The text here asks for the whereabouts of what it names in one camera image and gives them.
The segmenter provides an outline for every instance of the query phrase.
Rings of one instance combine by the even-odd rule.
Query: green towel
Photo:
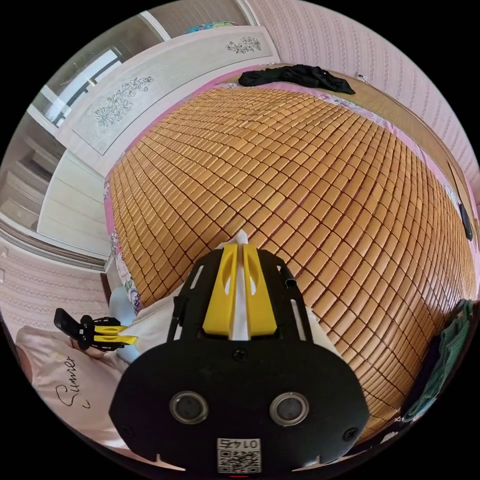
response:
[[[411,406],[403,420],[408,422],[423,415],[434,403],[442,386],[452,371],[469,333],[469,318],[473,302],[468,300],[451,324],[440,333],[440,358],[438,359],[420,398]]]

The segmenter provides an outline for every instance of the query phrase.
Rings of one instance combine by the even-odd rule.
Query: bed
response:
[[[360,380],[362,439],[395,419],[432,336],[478,295],[478,244],[442,171],[392,123],[321,90],[206,85],[127,150],[104,200],[136,311],[239,229],[282,257]]]

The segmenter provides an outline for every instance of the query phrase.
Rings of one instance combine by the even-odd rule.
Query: yellow plastic part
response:
[[[127,327],[124,325],[119,326],[96,326],[95,333],[101,335],[116,335],[123,332]]]
[[[220,266],[203,321],[203,331],[207,335],[218,335],[228,337],[229,340],[232,339],[237,292],[238,251],[237,244],[223,247]],[[226,293],[229,279],[230,285],[228,293]]]
[[[95,333],[100,335],[94,335],[94,342],[119,342],[128,345],[132,345],[137,340],[136,336],[131,335],[118,335],[123,332],[127,327],[124,325],[119,326],[96,326]]]
[[[94,342],[121,343],[133,345],[137,340],[136,336],[131,335],[94,335]]]
[[[252,338],[273,335],[277,331],[277,322],[260,265],[259,253],[253,245],[243,246],[243,269],[248,336]],[[252,294],[251,280],[255,285],[254,294]]]

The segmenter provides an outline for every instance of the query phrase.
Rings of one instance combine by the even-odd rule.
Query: white label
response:
[[[218,438],[216,451],[220,474],[258,474],[262,471],[259,438]]]

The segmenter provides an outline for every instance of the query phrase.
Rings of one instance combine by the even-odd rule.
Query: floral drawing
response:
[[[236,54],[246,54],[247,52],[254,52],[255,50],[261,50],[260,42],[251,36],[244,36],[238,43],[232,41],[226,46],[227,50],[235,52]]]
[[[129,99],[135,97],[137,92],[148,92],[149,85],[153,81],[151,76],[147,76],[145,78],[135,77],[124,83],[114,95],[107,98],[107,106],[102,106],[95,111],[98,124],[102,127],[109,127],[115,122],[119,122],[132,108],[133,104]]]

